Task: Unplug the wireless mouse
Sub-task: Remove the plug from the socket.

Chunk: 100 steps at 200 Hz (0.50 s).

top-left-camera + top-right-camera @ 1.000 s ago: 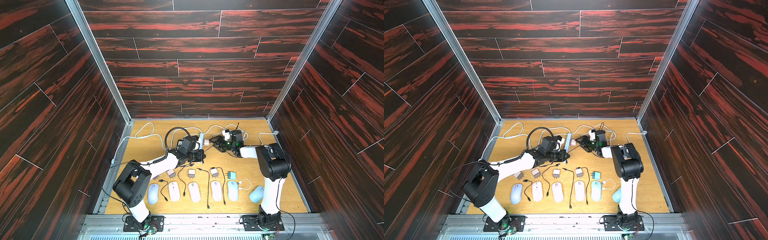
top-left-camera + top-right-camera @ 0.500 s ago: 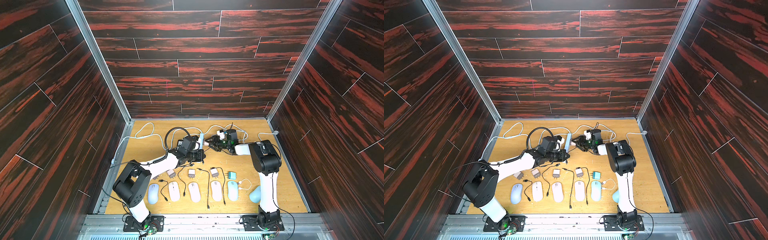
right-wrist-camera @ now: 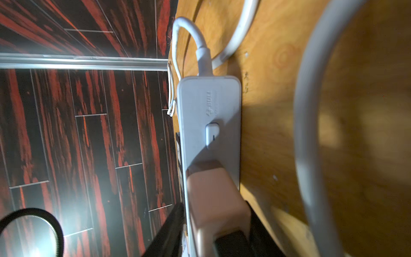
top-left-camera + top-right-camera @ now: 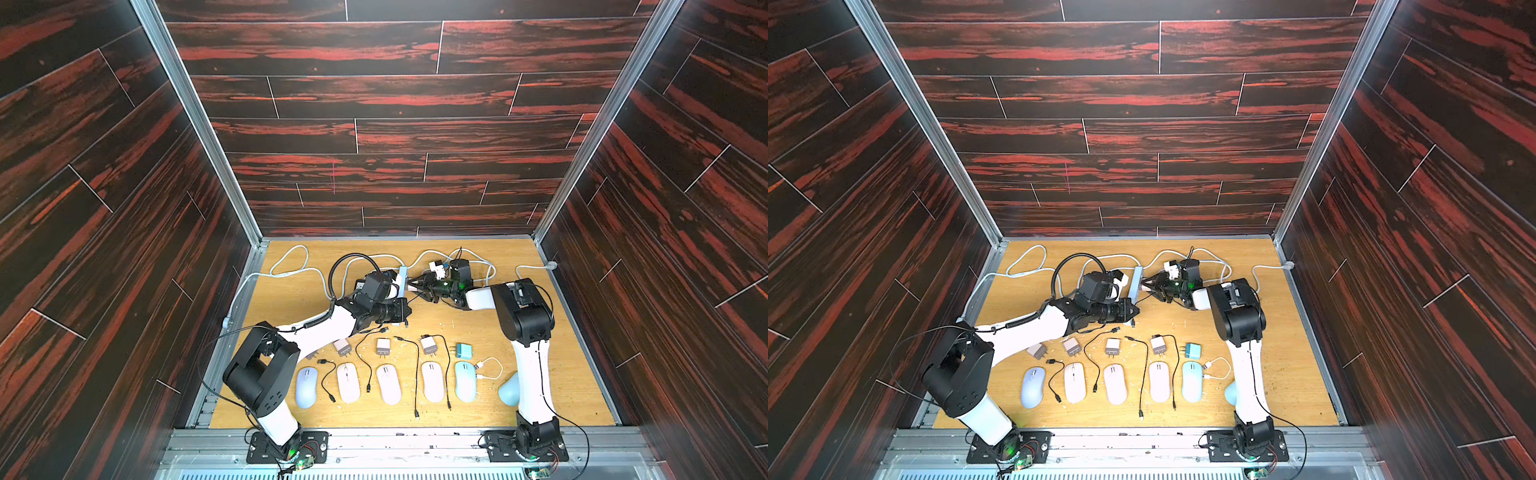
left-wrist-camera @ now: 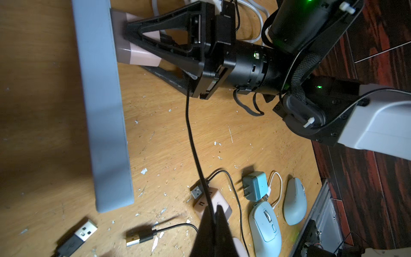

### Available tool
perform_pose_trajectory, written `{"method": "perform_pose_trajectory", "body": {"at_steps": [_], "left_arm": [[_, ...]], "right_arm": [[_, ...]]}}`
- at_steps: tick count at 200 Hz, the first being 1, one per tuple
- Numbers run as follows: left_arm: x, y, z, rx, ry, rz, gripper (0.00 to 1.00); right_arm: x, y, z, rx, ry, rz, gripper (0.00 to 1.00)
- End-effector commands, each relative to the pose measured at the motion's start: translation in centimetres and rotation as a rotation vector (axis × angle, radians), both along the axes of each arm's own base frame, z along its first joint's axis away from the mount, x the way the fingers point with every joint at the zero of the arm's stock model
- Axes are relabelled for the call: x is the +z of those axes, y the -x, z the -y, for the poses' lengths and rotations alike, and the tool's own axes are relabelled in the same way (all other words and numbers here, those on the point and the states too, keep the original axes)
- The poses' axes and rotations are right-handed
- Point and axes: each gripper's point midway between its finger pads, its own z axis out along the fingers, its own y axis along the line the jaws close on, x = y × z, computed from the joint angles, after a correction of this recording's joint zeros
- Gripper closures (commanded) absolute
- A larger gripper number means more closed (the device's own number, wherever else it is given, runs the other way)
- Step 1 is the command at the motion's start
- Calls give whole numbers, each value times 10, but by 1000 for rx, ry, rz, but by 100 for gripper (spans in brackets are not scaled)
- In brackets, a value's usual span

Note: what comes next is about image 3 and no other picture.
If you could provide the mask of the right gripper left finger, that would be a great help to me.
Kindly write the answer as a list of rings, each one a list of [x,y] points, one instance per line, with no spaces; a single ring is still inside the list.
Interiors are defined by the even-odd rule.
[[[185,209],[177,203],[143,257],[181,257]]]

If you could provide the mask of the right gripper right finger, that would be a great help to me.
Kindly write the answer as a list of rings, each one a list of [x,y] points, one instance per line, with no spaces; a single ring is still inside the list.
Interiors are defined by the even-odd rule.
[[[248,201],[246,203],[251,211],[249,241],[253,255],[255,257],[286,257]]]

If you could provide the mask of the pink adapter end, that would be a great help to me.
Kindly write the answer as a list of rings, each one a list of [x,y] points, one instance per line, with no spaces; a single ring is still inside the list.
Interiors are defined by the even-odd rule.
[[[187,193],[193,241],[199,257],[248,257],[251,211],[217,161],[188,169]]]

